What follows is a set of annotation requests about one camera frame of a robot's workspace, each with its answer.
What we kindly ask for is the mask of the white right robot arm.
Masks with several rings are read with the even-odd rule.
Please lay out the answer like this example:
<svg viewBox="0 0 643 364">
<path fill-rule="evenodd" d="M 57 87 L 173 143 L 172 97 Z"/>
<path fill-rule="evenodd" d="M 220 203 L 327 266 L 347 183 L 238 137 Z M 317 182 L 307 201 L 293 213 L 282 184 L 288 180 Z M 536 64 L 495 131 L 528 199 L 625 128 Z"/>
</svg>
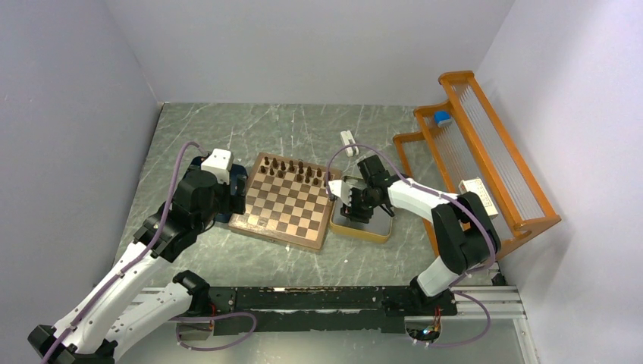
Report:
<svg viewBox="0 0 643 364">
<path fill-rule="evenodd" d="M 355 187 L 337 179 L 328 181 L 328 192 L 342 203 L 341 214 L 351 221 L 370 222 L 376 208 L 389 216 L 402 209 L 426 220 L 433 228 L 437 258 L 413 278 L 411 308 L 429 313 L 438 295 L 495 261 L 500 239 L 481 197 L 435 190 L 405 174 L 391 174 L 380 158 L 372 155 L 358 164 L 364 181 Z"/>
</svg>

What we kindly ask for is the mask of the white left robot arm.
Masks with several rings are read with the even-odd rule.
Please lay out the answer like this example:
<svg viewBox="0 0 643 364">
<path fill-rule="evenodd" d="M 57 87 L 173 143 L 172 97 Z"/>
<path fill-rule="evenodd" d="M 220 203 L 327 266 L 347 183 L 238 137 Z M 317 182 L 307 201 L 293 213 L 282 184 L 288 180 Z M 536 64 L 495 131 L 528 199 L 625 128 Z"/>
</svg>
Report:
<svg viewBox="0 0 643 364">
<path fill-rule="evenodd" d="M 109 273 L 91 293 L 54 325 L 39 325 L 28 336 L 44 363 L 116 363 L 164 323 L 187 317 L 212 325 L 215 304 L 207 281 L 186 270 L 137 306 L 131 303 L 159 270 L 167 268 L 217 215 L 245 212 L 244 174 L 221 181 L 210 171 L 189 170 L 174 178 L 171 199 L 149 216 Z"/>
</svg>

